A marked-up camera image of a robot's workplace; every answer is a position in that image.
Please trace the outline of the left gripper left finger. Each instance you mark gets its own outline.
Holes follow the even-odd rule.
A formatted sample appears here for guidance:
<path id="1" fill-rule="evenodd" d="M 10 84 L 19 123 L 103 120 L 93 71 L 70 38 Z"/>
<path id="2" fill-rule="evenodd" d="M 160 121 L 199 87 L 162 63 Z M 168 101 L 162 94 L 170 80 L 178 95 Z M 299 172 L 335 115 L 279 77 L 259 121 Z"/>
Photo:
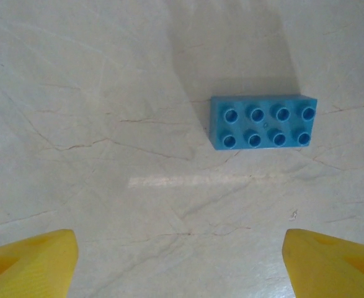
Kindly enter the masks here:
<path id="1" fill-rule="evenodd" d="M 68 229 L 0 246 L 0 298 L 67 298 L 78 255 Z"/>

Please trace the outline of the blue lego brick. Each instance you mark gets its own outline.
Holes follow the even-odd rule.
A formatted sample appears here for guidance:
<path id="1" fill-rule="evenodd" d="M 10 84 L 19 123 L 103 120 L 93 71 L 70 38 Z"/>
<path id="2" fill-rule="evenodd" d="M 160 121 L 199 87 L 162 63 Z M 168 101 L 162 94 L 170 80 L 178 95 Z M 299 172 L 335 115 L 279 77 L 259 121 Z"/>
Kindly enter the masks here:
<path id="1" fill-rule="evenodd" d="M 316 108 L 300 94 L 213 96 L 209 139 L 215 150 L 307 147 Z"/>

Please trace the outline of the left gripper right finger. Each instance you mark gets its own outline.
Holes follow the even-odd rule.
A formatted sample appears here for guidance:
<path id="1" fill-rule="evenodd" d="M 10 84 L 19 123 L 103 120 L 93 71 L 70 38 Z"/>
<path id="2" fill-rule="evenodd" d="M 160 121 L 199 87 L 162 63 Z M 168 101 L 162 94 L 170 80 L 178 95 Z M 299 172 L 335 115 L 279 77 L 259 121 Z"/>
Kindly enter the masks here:
<path id="1" fill-rule="evenodd" d="M 289 229 L 283 262 L 296 298 L 364 298 L 364 245 Z"/>

